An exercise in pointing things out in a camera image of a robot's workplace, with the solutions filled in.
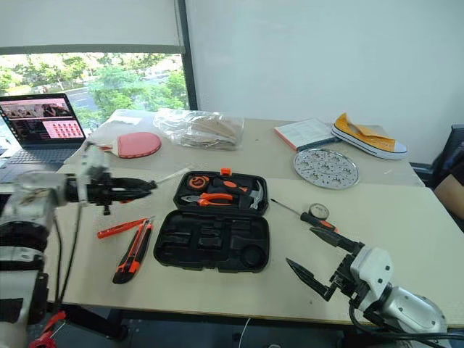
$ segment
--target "book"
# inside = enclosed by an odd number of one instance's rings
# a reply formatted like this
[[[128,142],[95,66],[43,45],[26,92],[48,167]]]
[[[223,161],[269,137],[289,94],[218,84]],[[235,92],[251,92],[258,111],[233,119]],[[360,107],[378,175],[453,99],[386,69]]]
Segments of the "book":
[[[315,118],[274,127],[274,131],[297,152],[338,141],[331,128]]]

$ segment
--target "perforated metal plate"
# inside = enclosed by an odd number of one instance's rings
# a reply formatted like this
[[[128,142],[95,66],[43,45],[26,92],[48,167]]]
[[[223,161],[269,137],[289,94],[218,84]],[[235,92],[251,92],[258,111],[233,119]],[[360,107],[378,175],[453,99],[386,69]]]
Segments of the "perforated metal plate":
[[[356,185],[359,173],[348,157],[326,149],[308,149],[299,152],[294,168],[302,178],[327,189],[347,189]]]

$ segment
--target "ping pong paddle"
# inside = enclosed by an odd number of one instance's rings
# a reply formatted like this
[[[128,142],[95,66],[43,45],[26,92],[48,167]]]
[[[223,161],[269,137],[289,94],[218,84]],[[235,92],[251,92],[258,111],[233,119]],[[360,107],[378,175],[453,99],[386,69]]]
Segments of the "ping pong paddle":
[[[160,147],[161,139],[156,134],[135,132],[118,136],[111,145],[100,146],[100,149],[120,158],[137,158],[154,154]]]

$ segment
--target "white wall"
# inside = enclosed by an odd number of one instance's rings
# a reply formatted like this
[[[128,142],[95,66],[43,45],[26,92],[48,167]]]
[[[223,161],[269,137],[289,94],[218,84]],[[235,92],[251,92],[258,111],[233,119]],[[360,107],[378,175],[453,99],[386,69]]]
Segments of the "white wall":
[[[464,123],[463,0],[188,0],[199,106],[382,125],[431,162]]]

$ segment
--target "laptop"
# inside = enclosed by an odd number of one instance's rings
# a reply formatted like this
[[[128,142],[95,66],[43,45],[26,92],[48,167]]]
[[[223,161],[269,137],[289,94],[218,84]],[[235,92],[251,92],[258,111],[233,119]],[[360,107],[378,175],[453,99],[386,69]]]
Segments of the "laptop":
[[[22,147],[0,167],[0,183],[31,170],[57,171],[86,140],[64,93],[0,96],[0,115]]]

